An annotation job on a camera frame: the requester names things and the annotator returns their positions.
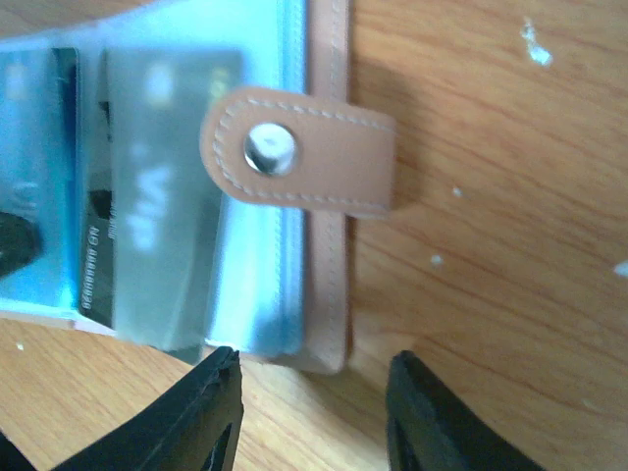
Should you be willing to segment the blue credit card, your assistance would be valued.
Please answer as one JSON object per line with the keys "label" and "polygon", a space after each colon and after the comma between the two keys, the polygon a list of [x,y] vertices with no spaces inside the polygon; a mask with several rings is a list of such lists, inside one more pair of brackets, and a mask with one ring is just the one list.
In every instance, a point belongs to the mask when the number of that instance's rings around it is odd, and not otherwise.
{"label": "blue credit card", "polygon": [[78,57],[72,48],[1,55],[1,212],[38,225],[41,253],[1,296],[72,308],[77,296]]}

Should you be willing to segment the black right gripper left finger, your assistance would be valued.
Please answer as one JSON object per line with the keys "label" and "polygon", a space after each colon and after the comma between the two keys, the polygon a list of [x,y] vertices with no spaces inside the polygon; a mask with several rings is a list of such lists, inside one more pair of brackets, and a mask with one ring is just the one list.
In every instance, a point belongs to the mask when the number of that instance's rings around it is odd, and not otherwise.
{"label": "black right gripper left finger", "polygon": [[58,470],[231,470],[243,418],[239,353],[220,347]]}

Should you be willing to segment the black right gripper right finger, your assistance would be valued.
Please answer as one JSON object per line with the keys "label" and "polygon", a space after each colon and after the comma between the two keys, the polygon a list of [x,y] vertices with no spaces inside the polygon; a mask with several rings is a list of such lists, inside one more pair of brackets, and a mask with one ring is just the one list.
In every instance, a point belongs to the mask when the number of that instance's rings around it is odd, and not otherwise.
{"label": "black right gripper right finger", "polygon": [[391,470],[540,470],[483,422],[413,352],[390,364],[386,390]]}

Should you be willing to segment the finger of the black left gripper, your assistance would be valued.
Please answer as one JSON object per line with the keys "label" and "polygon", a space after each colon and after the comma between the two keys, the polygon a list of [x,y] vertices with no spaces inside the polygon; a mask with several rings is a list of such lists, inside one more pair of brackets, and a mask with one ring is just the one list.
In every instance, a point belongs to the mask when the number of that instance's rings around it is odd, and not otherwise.
{"label": "finger of the black left gripper", "polygon": [[1,278],[33,262],[41,253],[37,224],[21,216],[1,212]]}

